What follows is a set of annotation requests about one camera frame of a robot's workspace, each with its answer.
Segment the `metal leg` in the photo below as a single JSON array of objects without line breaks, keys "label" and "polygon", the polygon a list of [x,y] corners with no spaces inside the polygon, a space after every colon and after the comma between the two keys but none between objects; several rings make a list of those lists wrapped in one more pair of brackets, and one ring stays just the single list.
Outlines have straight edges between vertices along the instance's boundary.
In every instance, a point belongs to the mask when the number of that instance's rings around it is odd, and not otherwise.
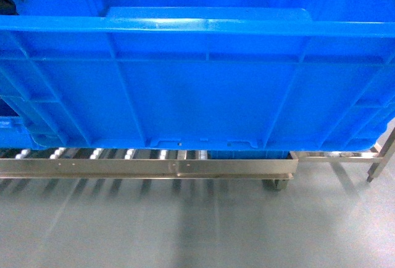
[{"label": "metal leg", "polygon": [[288,184],[288,180],[273,180],[274,187],[276,190],[284,190]]},{"label": "metal leg", "polygon": [[378,177],[388,161],[395,153],[395,128],[392,130],[388,139],[386,140],[384,146],[380,150],[378,157],[381,157],[380,163],[374,163],[368,170],[368,179],[367,181],[370,183],[374,178]]}]

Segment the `metal rail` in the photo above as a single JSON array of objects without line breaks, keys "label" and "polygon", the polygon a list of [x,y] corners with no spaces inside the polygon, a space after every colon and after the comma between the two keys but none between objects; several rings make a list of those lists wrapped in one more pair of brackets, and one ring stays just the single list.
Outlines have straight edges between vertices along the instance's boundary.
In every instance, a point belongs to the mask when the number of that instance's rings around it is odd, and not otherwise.
[{"label": "metal rail", "polygon": [[372,163],[368,182],[395,153],[395,129],[381,148],[364,152],[289,152],[287,159],[213,160],[207,151],[138,149],[0,149],[0,178],[256,178],[277,189],[293,178],[298,162]]}]

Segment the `gray floor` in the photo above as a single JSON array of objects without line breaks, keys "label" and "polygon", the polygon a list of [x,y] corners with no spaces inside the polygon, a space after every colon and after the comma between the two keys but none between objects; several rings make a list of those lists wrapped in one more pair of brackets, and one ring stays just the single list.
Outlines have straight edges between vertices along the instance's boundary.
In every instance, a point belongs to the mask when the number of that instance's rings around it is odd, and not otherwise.
[{"label": "gray floor", "polygon": [[257,180],[5,180],[0,267],[395,267],[395,160]]}]

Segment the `blue plastic crate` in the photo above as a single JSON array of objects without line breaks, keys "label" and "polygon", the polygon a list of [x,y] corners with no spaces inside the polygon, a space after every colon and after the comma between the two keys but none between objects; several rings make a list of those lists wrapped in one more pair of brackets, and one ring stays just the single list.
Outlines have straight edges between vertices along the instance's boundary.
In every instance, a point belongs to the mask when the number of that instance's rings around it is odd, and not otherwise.
[{"label": "blue plastic crate", "polygon": [[14,2],[0,97],[43,146],[358,150],[395,116],[393,0]]},{"label": "blue plastic crate", "polygon": [[0,147],[42,149],[25,128],[22,118],[0,99]]},{"label": "blue plastic crate", "polygon": [[287,151],[210,151],[211,159],[286,159]]}]

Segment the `metal rack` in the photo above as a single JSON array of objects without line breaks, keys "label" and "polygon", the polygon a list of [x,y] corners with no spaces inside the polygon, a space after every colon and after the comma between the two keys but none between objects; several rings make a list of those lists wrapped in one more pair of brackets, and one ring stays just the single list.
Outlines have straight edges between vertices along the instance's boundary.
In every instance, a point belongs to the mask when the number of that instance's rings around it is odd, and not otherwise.
[{"label": "metal rack", "polygon": [[286,159],[213,160],[207,151],[53,148],[0,149],[0,178],[254,178],[277,190],[293,178],[299,162],[372,163],[368,182],[395,153],[395,128],[383,147],[363,152],[291,151]]}]

